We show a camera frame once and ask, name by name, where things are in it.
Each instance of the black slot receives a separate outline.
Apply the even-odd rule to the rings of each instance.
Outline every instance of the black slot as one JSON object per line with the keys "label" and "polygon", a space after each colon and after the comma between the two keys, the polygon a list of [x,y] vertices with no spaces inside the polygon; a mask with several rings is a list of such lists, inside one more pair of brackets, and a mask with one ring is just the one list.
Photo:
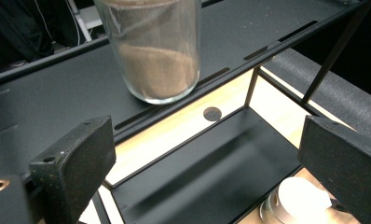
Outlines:
{"label": "black slot", "polygon": [[259,49],[258,51],[256,51],[256,52],[254,52],[254,53],[251,53],[251,54],[247,55],[247,56],[244,57],[243,59],[244,59],[244,60],[251,60],[251,59],[254,58],[255,56],[260,55],[260,54],[262,54],[263,52],[267,51],[267,49],[268,49],[268,46],[265,46],[265,47]]}
{"label": "black slot", "polygon": [[201,80],[200,82],[198,82],[197,85],[200,86],[201,84],[204,84],[206,82],[209,82],[210,80],[212,80],[212,79],[214,79],[214,78],[216,78],[216,77],[224,74],[227,71],[229,71],[229,68],[228,67],[225,67],[225,68],[223,68],[223,69],[221,69],[221,70],[219,70],[219,71],[211,74],[210,76],[204,78],[203,80]]}
{"label": "black slot", "polygon": [[216,4],[216,3],[219,3],[219,2],[222,2],[224,0],[208,0],[208,1],[203,1],[202,2],[202,7],[208,7],[208,6],[211,6],[213,4]]}
{"label": "black slot", "polygon": [[311,22],[309,22],[308,24],[306,24],[306,25],[300,27],[299,29],[293,31],[292,33],[290,33],[290,34],[288,34],[288,35],[285,35],[284,37],[280,38],[279,41],[280,41],[280,42],[283,42],[284,40],[289,39],[289,38],[292,37],[293,35],[296,35],[296,34],[298,34],[298,33],[301,33],[302,31],[308,29],[310,26],[312,26],[312,25],[314,25],[314,24],[316,24],[316,23],[317,23],[317,21],[311,21]]}
{"label": "black slot", "polygon": [[151,105],[147,110],[133,116],[123,122],[120,122],[114,127],[114,130],[119,131],[121,129],[126,129],[128,125],[132,125],[135,121],[139,120],[142,117],[148,117],[151,113],[159,112],[162,108],[162,105]]}

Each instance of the black tray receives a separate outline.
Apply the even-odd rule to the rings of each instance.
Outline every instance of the black tray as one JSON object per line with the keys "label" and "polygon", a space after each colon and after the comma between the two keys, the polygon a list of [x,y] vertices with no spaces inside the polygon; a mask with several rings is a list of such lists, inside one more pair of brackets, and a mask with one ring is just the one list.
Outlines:
{"label": "black tray", "polygon": [[126,223],[229,223],[299,167],[297,149],[245,106],[112,190]]}

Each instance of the black rod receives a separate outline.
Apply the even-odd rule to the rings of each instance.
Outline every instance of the black rod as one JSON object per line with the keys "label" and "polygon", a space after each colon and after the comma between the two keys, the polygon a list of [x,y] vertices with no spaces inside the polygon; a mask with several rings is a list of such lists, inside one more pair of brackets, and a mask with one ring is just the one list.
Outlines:
{"label": "black rod", "polygon": [[326,115],[324,115],[322,112],[320,112],[318,109],[314,108],[311,105],[302,105],[301,104],[301,97],[297,96],[295,93],[287,89],[285,86],[283,86],[279,81],[277,81],[275,78],[268,75],[266,72],[261,70],[258,74],[261,78],[263,78],[267,83],[269,83],[271,86],[273,86],[276,90],[280,91],[282,94],[284,94],[287,98],[292,100],[297,105],[301,106],[304,110],[306,110],[308,113],[310,113],[313,116],[319,116],[321,118],[326,118]]}
{"label": "black rod", "polygon": [[319,72],[316,75],[316,78],[314,78],[313,82],[310,84],[307,92],[305,93],[304,97],[301,100],[301,104],[303,105],[307,104],[310,98],[312,97],[313,93],[316,92],[317,88],[319,88],[323,79],[325,78],[327,73],[331,70],[331,67],[337,60],[337,57],[340,55],[342,50],[346,47],[349,40],[351,39],[355,31],[360,26],[361,22],[363,21],[364,17],[366,16],[370,8],[371,8],[371,1],[361,6],[361,8],[358,9],[354,13],[354,15],[351,17],[345,30],[342,32],[336,44],[334,45],[333,49],[330,51],[327,58],[325,59],[322,68],[319,70]]}
{"label": "black rod", "polygon": [[244,102],[244,105],[249,105],[250,101],[252,100],[255,83],[257,82],[258,74],[260,73],[260,71],[261,71],[261,66],[257,66],[253,69],[253,75],[252,75],[252,79],[250,79],[249,90],[247,91],[246,100]]}

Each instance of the black metal plate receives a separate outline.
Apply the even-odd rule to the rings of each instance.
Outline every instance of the black metal plate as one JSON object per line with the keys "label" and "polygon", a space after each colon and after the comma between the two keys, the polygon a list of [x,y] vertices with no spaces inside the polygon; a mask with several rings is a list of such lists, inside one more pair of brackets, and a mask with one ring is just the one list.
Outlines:
{"label": "black metal plate", "polygon": [[[243,57],[346,8],[334,0],[226,0],[205,7],[201,79],[223,67],[230,73],[246,63]],[[75,57],[73,50],[64,61],[37,66],[27,76],[0,85],[0,175],[26,172],[28,161],[83,120],[111,115],[113,124],[120,124],[114,130],[120,141],[225,82],[215,81],[208,90],[199,85],[175,105],[152,106],[129,93],[110,46],[88,52],[80,47],[80,52]],[[220,77],[228,81],[227,73]]]}
{"label": "black metal plate", "polygon": [[298,168],[296,155],[246,107],[112,193],[126,223],[229,223]]}

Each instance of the glass cylinder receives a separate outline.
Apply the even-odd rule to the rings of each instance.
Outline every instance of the glass cylinder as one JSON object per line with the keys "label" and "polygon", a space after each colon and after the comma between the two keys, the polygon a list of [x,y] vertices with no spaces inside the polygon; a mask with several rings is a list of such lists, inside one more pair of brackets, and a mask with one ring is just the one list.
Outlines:
{"label": "glass cylinder", "polygon": [[94,0],[128,89],[174,102],[199,80],[200,0]]}

